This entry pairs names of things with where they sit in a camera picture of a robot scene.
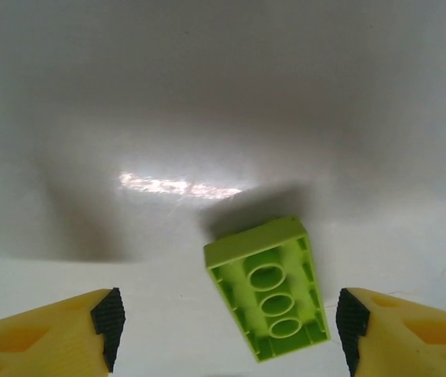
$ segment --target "white surface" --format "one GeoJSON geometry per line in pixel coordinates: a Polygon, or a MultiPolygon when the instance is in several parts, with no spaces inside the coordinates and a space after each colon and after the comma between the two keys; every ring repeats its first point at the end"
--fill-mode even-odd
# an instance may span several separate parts
{"type": "Polygon", "coordinates": [[[344,376],[341,287],[446,309],[446,2],[0,1],[0,318],[114,286],[116,376],[344,376]],[[202,247],[294,212],[333,340],[255,364],[202,247]]]}

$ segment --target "plastic toy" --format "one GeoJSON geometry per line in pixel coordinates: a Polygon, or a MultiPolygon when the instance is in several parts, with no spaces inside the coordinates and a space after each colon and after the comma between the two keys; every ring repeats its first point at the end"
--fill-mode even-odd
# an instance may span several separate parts
{"type": "Polygon", "coordinates": [[[336,324],[352,377],[446,377],[443,310],[346,288],[336,324]]]}
{"type": "Polygon", "coordinates": [[[125,313],[118,288],[0,320],[0,377],[102,377],[113,371],[125,313]]]}
{"type": "Polygon", "coordinates": [[[227,236],[204,252],[257,361],[330,338],[309,237],[296,216],[227,236]]]}

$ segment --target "lime green lego brick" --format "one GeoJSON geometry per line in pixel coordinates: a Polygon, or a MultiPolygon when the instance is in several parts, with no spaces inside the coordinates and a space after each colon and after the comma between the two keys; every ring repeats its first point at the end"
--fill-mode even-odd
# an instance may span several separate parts
{"type": "Polygon", "coordinates": [[[204,254],[257,361],[330,338],[309,236],[296,216],[222,238],[204,254]]]}

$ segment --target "lego brick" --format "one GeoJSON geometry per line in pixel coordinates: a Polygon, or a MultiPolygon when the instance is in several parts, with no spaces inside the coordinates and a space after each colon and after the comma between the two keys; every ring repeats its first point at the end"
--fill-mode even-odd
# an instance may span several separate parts
{"type": "Polygon", "coordinates": [[[336,323],[352,377],[446,377],[443,310],[344,288],[336,323]]]}
{"type": "Polygon", "coordinates": [[[0,377],[104,377],[123,322],[118,288],[0,320],[0,377]]]}
{"type": "Polygon", "coordinates": [[[330,338],[309,237],[296,216],[224,237],[204,254],[257,361],[330,338]]]}

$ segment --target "black rubber pad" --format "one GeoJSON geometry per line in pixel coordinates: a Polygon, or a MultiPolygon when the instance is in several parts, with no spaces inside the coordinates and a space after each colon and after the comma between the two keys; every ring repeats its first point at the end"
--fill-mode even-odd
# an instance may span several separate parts
{"type": "Polygon", "coordinates": [[[126,314],[123,309],[120,290],[113,288],[97,306],[90,311],[96,334],[104,337],[103,357],[108,370],[113,372],[116,354],[119,350],[120,336],[126,314]]]}
{"type": "Polygon", "coordinates": [[[340,291],[336,309],[336,327],[342,340],[343,352],[352,377],[356,375],[359,364],[359,337],[366,335],[369,320],[370,311],[366,309],[366,306],[343,288],[340,291]]]}

